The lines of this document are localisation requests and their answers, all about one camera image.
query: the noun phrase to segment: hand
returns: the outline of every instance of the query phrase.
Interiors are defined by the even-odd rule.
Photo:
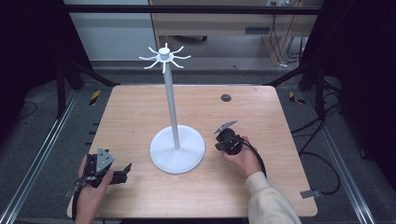
[[[226,161],[233,163],[245,177],[249,177],[261,170],[256,155],[245,145],[243,145],[242,150],[236,155],[228,155],[223,150],[220,153]]]
[[[84,172],[87,156],[82,159],[81,165],[78,169],[78,176],[82,176]],[[106,189],[113,178],[114,171],[109,169],[102,179],[101,184],[96,189],[91,185],[86,185],[79,194],[77,202],[77,216],[75,223],[93,223],[96,214],[99,211],[100,205],[105,198]]]

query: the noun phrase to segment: white sleeve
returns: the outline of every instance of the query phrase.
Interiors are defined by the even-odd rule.
[[[250,224],[301,223],[289,200],[270,186],[263,172],[247,178],[247,189],[251,195],[248,202]]]

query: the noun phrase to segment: desk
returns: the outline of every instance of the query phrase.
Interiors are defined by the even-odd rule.
[[[165,86],[117,86],[92,143],[110,149],[112,168],[132,163],[125,184],[110,186],[99,217],[247,217],[245,178],[216,150],[213,132],[224,122],[248,136],[264,160],[269,182],[290,200],[300,217],[317,213],[303,166],[276,90],[269,86],[175,86],[177,123],[193,127],[205,140],[201,163],[184,175],[169,175],[149,156],[154,135],[170,126]],[[222,102],[222,94],[230,102]],[[71,216],[71,205],[67,210]]]

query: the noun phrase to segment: gray floor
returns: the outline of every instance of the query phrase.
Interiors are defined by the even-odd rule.
[[[282,76],[292,68],[273,67],[261,39],[257,36],[210,36],[206,42],[199,41],[199,38],[172,37],[168,43],[175,49],[184,46],[185,54],[180,53],[180,56],[191,54],[191,61],[194,58],[196,60],[194,63],[189,63],[189,60],[178,61],[185,69],[175,69],[175,83],[261,85]],[[163,83],[163,77],[158,73],[160,67],[142,71],[138,67],[141,63],[93,64],[98,73],[121,83]],[[27,195],[18,215],[19,223],[71,223],[65,214],[69,199],[62,194],[76,178],[80,160],[90,148],[94,138],[92,132],[97,129],[96,123],[100,122],[111,93],[111,88],[83,77],[86,84],[83,90],[74,91],[77,93],[76,103],[42,166],[40,175]],[[309,105],[300,105],[289,100],[290,91],[294,92],[297,99],[305,99],[312,95],[311,91],[300,92],[296,87],[297,82],[298,77],[276,88],[291,130],[302,127],[314,118]],[[55,90],[55,83],[50,82],[29,92],[26,102],[35,103],[37,110],[29,117],[17,120],[12,134],[1,146],[2,211],[29,171],[30,164],[55,122]],[[89,106],[88,103],[96,90],[101,90],[101,95],[95,106]],[[327,100],[327,107],[337,102],[333,95]],[[33,104],[27,103],[21,117],[30,114],[34,109]],[[299,134],[310,134],[315,128],[316,126],[313,126]],[[361,158],[358,144],[342,113],[335,111],[327,117],[326,128],[331,133],[376,223],[396,223],[396,193],[382,176],[376,163]],[[297,149],[302,148],[308,138],[309,136],[295,137]],[[308,145],[306,151],[315,152],[331,161],[327,145],[320,134]],[[307,156],[302,156],[301,160],[313,188],[326,191],[335,187],[335,175],[327,165]],[[344,188],[340,188],[333,195],[316,198],[316,202],[318,214],[315,217],[302,217],[303,223],[361,223]]]

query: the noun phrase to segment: metal frame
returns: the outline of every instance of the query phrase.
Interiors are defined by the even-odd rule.
[[[308,102],[313,117],[316,119],[318,115],[316,113],[317,110],[315,109],[315,100],[313,99],[314,97],[312,96],[312,93],[303,91],[303,96]],[[332,140],[332,136],[330,135],[329,130],[326,128],[326,125],[323,126],[321,134],[334,167],[340,175],[346,195],[348,196],[350,202],[352,203],[352,207],[355,210],[356,216],[361,223],[374,224],[375,220],[370,208],[364,200],[361,191],[353,178],[353,175],[349,172],[346,163],[341,157],[341,154],[339,153],[336,144]]]
[[[27,196],[29,195],[30,190],[32,189],[35,181],[37,180],[38,175],[40,174],[40,171],[44,166],[45,161],[47,160],[48,155],[52,150],[52,147],[55,144],[59,133],[61,132],[64,124],[67,121],[67,118],[69,117],[70,111],[72,110],[73,105],[76,102],[77,96],[78,92],[72,91],[72,94],[70,95],[67,102],[68,106],[64,111],[64,114],[59,119],[55,120],[55,123],[49,131],[46,140],[44,141],[37,155],[35,156],[35,160],[30,166],[28,172],[23,178],[11,201],[8,203],[6,209],[2,212],[0,216],[0,223],[14,223],[18,213],[21,211],[21,208]]]
[[[86,13],[195,13],[195,14],[269,14],[269,15],[334,15],[339,13],[340,9],[322,8],[322,7],[227,7],[227,6],[114,6],[114,5],[56,5],[44,6],[45,9],[66,10],[68,12],[86,12]],[[285,76],[289,79],[295,76],[298,71],[305,70],[307,65],[297,69],[294,73]],[[21,210],[38,174],[44,165],[54,142],[56,141],[65,121],[68,118],[71,108],[77,98],[77,93],[69,99],[70,104],[65,109],[63,115],[55,121],[46,141],[40,148],[34,162],[32,163],[25,178],[22,180],[20,187],[8,204],[5,211],[0,216],[0,223],[13,223]],[[310,96],[307,97],[308,102],[312,105],[313,101]],[[344,161],[342,160],[335,143],[332,141],[326,128],[323,131],[323,138],[328,145],[329,154],[335,163],[338,172],[346,190],[346,194],[355,209],[355,212],[361,223],[375,223],[374,218],[364,201],[361,192],[356,185],[352,175],[348,171]]]

